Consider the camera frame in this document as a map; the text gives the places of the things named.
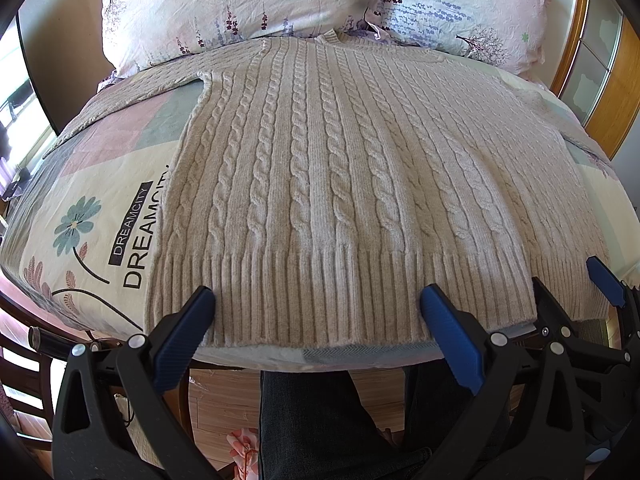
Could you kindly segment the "dark wooden chair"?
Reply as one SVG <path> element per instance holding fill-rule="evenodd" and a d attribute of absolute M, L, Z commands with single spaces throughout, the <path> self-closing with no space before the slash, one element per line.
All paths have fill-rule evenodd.
<path fill-rule="evenodd" d="M 1 452 L 52 474 L 52 426 L 70 348 L 115 347 L 119 341 L 74 332 L 1 295 Z"/>

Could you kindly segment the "right floral pillow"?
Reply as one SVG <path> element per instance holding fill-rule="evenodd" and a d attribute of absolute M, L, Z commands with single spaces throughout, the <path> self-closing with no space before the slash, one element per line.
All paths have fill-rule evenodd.
<path fill-rule="evenodd" d="M 369 0 L 376 34 L 521 75 L 544 62 L 551 0 Z"/>

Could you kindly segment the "wooden headboard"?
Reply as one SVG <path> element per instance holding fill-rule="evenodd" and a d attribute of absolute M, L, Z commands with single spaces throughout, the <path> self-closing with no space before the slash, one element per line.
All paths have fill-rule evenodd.
<path fill-rule="evenodd" d="M 536 76 L 608 158 L 639 114 L 639 35 L 620 0 L 551 0 Z"/>

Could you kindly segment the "dark trouser leg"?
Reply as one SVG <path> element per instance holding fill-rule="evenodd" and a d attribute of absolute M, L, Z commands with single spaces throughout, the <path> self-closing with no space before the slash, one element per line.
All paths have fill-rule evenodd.
<path fill-rule="evenodd" d="M 263 370 L 258 430 L 261 479 L 413 479 L 431 457 L 420 430 L 383 437 L 346 370 Z"/>

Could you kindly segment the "patchwork printed bedsheet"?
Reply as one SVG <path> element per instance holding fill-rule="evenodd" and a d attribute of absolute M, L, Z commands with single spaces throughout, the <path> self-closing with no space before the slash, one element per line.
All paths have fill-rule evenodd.
<path fill-rule="evenodd" d="M 584 129 L 557 100 L 531 84 L 456 61 L 512 88 L 538 93 L 548 112 L 574 129 L 566 147 L 603 235 L 606 253 L 597 257 L 621 278 L 637 281 L 638 217 Z M 139 219 L 151 186 L 168 168 L 201 88 L 199 82 L 187 82 L 82 127 L 67 146 L 60 143 L 47 154 L 16 208 L 1 245 L 2 271 L 40 308 L 75 330 L 125 339 L 149 333 L 160 322 L 143 323 L 145 291 L 122 234 Z M 209 343 L 217 314 L 216 298 L 213 323 L 198 345 L 198 358 L 209 363 L 311 372 L 395 367 L 437 356 L 423 321 L 425 337 L 406 344 L 217 347 Z"/>

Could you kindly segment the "left floral pillow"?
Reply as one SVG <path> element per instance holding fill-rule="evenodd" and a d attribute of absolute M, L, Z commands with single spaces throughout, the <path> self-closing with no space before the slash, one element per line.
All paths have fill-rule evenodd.
<path fill-rule="evenodd" d="M 263 36 L 349 30 L 369 0 L 102 0 L 102 48 L 117 78 Z"/>

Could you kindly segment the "floral pillow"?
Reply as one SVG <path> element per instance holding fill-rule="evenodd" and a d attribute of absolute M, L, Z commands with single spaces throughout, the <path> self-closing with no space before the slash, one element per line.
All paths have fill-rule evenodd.
<path fill-rule="evenodd" d="M 376 34 L 521 75 L 544 62 L 551 0 L 369 0 Z"/>
<path fill-rule="evenodd" d="M 102 48 L 117 78 L 263 36 L 349 30 L 369 0 L 102 0 Z"/>

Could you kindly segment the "pink slipper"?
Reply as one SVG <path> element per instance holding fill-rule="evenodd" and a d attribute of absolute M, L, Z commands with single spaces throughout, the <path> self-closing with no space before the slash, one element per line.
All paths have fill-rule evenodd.
<path fill-rule="evenodd" d="M 233 478 L 239 480 L 259 479 L 259 440 L 256 428 L 241 428 L 227 434 Z"/>

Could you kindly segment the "beige cable-knit sweater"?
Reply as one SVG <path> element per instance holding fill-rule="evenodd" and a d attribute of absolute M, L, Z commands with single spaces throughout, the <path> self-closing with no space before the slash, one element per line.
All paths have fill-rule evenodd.
<path fill-rule="evenodd" d="M 573 320 L 605 314 L 574 129 L 538 93 L 432 51 L 266 38 L 101 92 L 61 145 L 187 82 L 175 154 L 122 234 L 146 327 L 202 285 L 217 347 L 418 341 L 431 284 L 490 330 L 533 321 L 534 281 Z"/>

